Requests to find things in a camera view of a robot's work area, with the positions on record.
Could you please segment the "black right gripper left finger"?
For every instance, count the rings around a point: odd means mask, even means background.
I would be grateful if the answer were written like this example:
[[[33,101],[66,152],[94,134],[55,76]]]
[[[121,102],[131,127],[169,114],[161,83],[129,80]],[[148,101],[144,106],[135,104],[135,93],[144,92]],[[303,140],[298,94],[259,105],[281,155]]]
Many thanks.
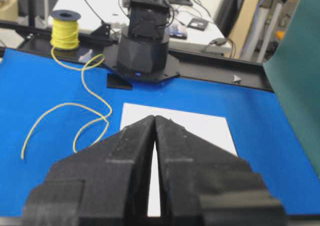
[[[55,162],[29,194],[24,226],[122,226],[145,215],[154,146],[149,115]]]

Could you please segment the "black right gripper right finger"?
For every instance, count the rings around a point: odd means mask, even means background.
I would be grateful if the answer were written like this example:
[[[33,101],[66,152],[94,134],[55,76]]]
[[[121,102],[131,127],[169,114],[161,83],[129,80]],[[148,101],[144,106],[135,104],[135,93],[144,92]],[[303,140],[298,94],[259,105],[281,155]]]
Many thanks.
[[[283,226],[285,210],[249,163],[155,117],[164,199],[175,226]]]

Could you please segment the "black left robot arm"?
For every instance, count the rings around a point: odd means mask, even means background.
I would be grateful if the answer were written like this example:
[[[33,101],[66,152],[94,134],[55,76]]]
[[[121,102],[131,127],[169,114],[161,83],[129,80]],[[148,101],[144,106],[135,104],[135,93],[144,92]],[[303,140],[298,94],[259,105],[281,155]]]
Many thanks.
[[[118,44],[104,50],[105,65],[123,79],[157,83],[178,77],[180,62],[169,54],[170,4],[167,0],[130,0],[129,25]]]

